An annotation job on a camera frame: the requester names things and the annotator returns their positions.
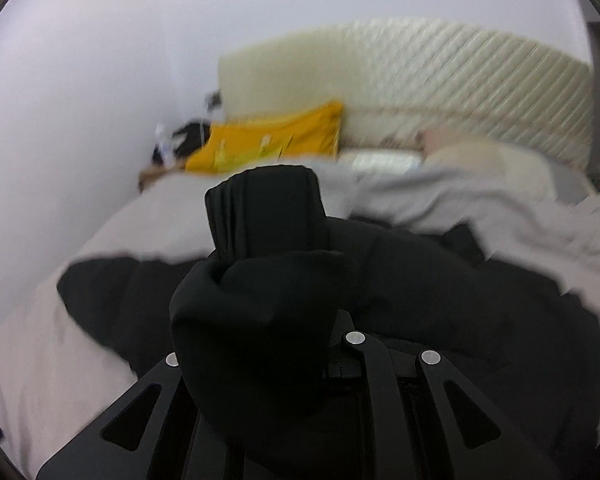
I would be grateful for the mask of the black bag on nightstand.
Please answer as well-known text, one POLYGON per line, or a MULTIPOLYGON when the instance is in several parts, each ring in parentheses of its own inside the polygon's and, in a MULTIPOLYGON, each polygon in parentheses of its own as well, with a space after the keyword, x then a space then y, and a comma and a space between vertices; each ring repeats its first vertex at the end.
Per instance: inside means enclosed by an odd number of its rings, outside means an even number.
POLYGON ((193 120, 172 133, 159 124, 155 131, 155 147, 151 163, 155 166, 174 168, 182 166, 191 154, 209 141, 211 122, 193 120))

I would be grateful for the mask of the wooden nightstand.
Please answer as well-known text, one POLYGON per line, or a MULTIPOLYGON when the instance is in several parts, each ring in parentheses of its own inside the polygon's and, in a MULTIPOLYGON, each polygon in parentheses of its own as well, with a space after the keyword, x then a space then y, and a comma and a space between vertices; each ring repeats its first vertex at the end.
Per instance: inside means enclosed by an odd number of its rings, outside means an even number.
POLYGON ((143 193, 148 188, 153 186, 161 178, 170 176, 170 174, 177 174, 182 172, 185 168, 185 160, 178 159, 173 166, 167 167, 163 165, 151 164, 149 167, 143 169, 137 177, 137 189, 138 192, 143 193))

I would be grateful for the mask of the cream quilted headboard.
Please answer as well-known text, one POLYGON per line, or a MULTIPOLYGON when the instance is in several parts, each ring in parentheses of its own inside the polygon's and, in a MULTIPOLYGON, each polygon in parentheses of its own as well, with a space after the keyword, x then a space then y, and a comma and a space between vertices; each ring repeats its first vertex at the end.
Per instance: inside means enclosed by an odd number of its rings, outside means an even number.
POLYGON ((591 64, 495 29, 432 18, 303 29, 223 54, 218 83, 229 120, 337 100, 350 148, 405 148, 445 126, 590 162, 591 64))

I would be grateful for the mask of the yellow crown pillow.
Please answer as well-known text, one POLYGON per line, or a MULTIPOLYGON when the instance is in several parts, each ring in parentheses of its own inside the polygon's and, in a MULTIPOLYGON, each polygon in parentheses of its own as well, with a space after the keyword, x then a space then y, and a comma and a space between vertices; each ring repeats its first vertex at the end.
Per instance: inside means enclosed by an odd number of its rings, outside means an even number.
POLYGON ((330 101, 310 110, 243 122, 215 122, 206 144, 186 159, 195 174, 226 174, 260 159, 338 154, 343 104, 330 101))

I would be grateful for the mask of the beige pillow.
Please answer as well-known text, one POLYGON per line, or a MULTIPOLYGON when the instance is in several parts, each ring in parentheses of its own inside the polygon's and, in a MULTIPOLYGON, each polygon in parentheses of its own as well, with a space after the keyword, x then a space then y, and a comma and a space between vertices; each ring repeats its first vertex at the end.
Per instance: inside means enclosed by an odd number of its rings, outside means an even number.
POLYGON ((525 148, 445 128, 419 131, 415 146, 426 166, 445 166, 506 183, 535 200, 556 200, 557 191, 545 159, 525 148))

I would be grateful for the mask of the large black coat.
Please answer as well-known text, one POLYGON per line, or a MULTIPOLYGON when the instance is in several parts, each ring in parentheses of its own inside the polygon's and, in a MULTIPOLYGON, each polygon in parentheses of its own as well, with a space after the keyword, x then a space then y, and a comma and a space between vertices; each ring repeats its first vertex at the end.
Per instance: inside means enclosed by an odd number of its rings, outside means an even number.
POLYGON ((138 378, 173 352, 199 406, 189 479, 337 479, 329 355, 338 311, 403 352, 447 358, 557 467, 588 472, 600 321, 546 276, 486 256, 465 223, 419 235, 329 217, 302 166, 247 170, 204 196, 213 252, 73 263, 68 315, 138 378))

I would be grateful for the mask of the grey bed sheet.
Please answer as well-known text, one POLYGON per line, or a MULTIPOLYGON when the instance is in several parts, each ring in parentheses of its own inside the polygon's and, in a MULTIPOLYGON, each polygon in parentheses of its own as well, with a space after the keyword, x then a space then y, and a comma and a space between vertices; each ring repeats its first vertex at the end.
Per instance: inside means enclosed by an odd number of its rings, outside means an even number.
MULTIPOLYGON (((367 214, 417 232, 468 222, 488 255, 554 278, 600 318, 600 195, 564 205, 449 168, 395 176, 317 159, 310 167, 331 216, 367 214)), ((162 178, 114 214, 80 257, 175 261, 208 252, 204 194, 215 185, 214 177, 162 178)), ((69 318, 57 282, 57 274, 42 281, 0 327, 0 428, 7 456, 29 478, 135 382, 128 364, 69 318)))

